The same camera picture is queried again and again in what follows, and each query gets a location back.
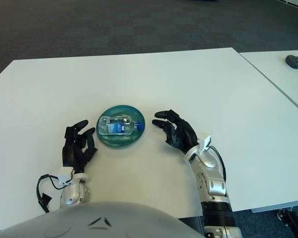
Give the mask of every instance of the white table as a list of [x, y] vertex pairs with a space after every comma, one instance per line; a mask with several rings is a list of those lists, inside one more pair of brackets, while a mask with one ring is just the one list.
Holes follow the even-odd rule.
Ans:
[[[189, 164], [150, 123], [170, 108], [197, 134], [212, 135], [234, 211], [298, 200], [298, 109], [232, 48], [15, 60], [0, 74], [0, 229], [43, 214], [35, 186], [62, 165], [66, 126], [82, 119], [95, 126], [118, 104], [138, 108], [146, 129], [125, 149], [94, 135], [91, 201], [201, 215]], [[49, 181], [41, 190], [57, 209], [59, 192]]]
[[286, 56], [298, 56], [298, 51], [250, 52], [241, 55], [298, 107], [298, 69], [291, 68], [285, 62]]

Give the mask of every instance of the robotic arm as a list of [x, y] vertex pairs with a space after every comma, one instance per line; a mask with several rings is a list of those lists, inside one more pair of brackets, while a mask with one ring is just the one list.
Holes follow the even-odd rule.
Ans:
[[[84, 173], [86, 164], [91, 160], [97, 152], [95, 148], [92, 134], [95, 128], [85, 131], [83, 134], [79, 132], [86, 127], [88, 120], [82, 120], [73, 126], [68, 126], [65, 132], [65, 145], [62, 149], [63, 167], [60, 168], [57, 176], [43, 175], [39, 178], [36, 186], [36, 194], [42, 209], [48, 213], [48, 203], [52, 199], [46, 194], [40, 194], [40, 181], [49, 178], [55, 189], [62, 190], [61, 207], [68, 205], [78, 205], [86, 202], [89, 197], [89, 189], [86, 183], [89, 181], [88, 175]], [[56, 187], [52, 179], [58, 179], [59, 186]]]
[[[180, 149], [185, 154], [184, 161], [191, 164], [203, 210], [205, 236], [241, 238], [227, 195], [225, 166], [216, 148], [210, 145], [210, 136], [204, 141], [199, 140], [190, 124], [173, 110], [158, 112], [154, 116], [168, 120], [154, 119], [152, 123], [165, 131], [165, 142]], [[220, 163], [209, 149], [214, 151]]]

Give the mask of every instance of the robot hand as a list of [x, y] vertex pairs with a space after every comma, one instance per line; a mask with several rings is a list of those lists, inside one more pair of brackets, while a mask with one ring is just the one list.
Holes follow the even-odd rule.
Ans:
[[[199, 140], [190, 124], [173, 110], [158, 112], [154, 116], [168, 120], [154, 119], [152, 123], [163, 128], [167, 136], [165, 142], [180, 149], [185, 154], [184, 160], [191, 164], [203, 210], [205, 236], [241, 238], [226, 191], [225, 166], [219, 152], [210, 146], [211, 138]], [[214, 151], [220, 163], [208, 149]]]
[[181, 119], [173, 110], [157, 112], [154, 114], [156, 118], [167, 119], [165, 120], [152, 120], [152, 123], [164, 130], [167, 135], [167, 144], [180, 149], [186, 154], [192, 147], [198, 145], [198, 137], [193, 128], [188, 122]]
[[[68, 126], [65, 132], [66, 141], [62, 151], [63, 166], [73, 167], [75, 174], [83, 173], [85, 165], [97, 152], [92, 136], [95, 132], [95, 128], [91, 128], [81, 135], [78, 134], [87, 124], [88, 120], [82, 120], [73, 126]], [[82, 152], [86, 142], [87, 149]]]

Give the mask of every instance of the black object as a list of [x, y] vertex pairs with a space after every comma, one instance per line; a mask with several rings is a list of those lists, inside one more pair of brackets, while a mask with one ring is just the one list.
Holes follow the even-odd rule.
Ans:
[[[75, 174], [84, 173], [85, 165], [98, 150], [95, 148], [92, 136], [95, 132], [95, 128], [85, 131], [82, 135], [78, 134], [87, 124], [88, 120], [82, 120], [73, 126], [68, 126], [65, 132], [66, 141], [62, 150], [63, 166], [73, 167]], [[87, 149], [82, 152], [86, 142]]]
[[286, 57], [286, 63], [291, 68], [298, 68], [298, 56], [289, 55]]
[[[162, 128], [166, 133], [167, 140], [165, 142], [167, 144], [180, 149], [184, 154], [198, 145], [198, 137], [193, 128], [173, 110], [157, 112], [154, 116], [169, 120], [152, 120], [152, 124]], [[177, 128], [175, 129], [171, 123], [176, 124]]]
[[285, 226], [292, 229], [295, 237], [298, 238], [298, 216], [295, 212], [288, 209], [281, 209], [278, 211], [278, 217], [282, 220]]
[[204, 226], [237, 227], [229, 203], [202, 202]]

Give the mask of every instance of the black joint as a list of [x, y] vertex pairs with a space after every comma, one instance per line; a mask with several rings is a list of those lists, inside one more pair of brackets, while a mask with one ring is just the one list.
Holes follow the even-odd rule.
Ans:
[[237, 227], [229, 203], [202, 202], [201, 205], [205, 226]]

